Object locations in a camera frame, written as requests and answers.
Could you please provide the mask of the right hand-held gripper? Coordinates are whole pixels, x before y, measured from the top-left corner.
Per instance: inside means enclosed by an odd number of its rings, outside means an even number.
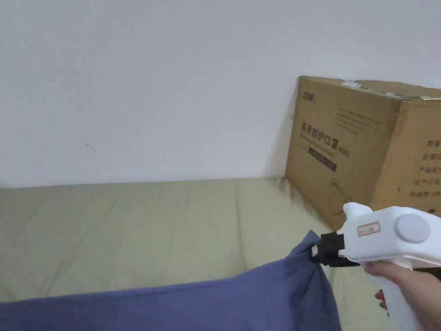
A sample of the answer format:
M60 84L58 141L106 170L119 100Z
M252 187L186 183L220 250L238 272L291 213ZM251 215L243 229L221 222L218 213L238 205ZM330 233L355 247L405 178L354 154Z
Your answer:
M321 236L312 247L315 262L331 267L390 262L419 271L440 268L440 218L407 207L372 211L350 202L343 207L346 222L336 232ZM373 276L381 291L380 306L388 311L396 330L426 331L411 309L400 288L384 277Z

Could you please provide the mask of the person's right hand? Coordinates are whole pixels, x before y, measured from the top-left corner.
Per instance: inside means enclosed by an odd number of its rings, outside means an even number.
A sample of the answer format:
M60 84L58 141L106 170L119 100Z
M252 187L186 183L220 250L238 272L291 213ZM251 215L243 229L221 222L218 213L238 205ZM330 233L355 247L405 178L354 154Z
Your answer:
M441 281L390 262L370 262L364 270L395 283L427 331L441 329Z

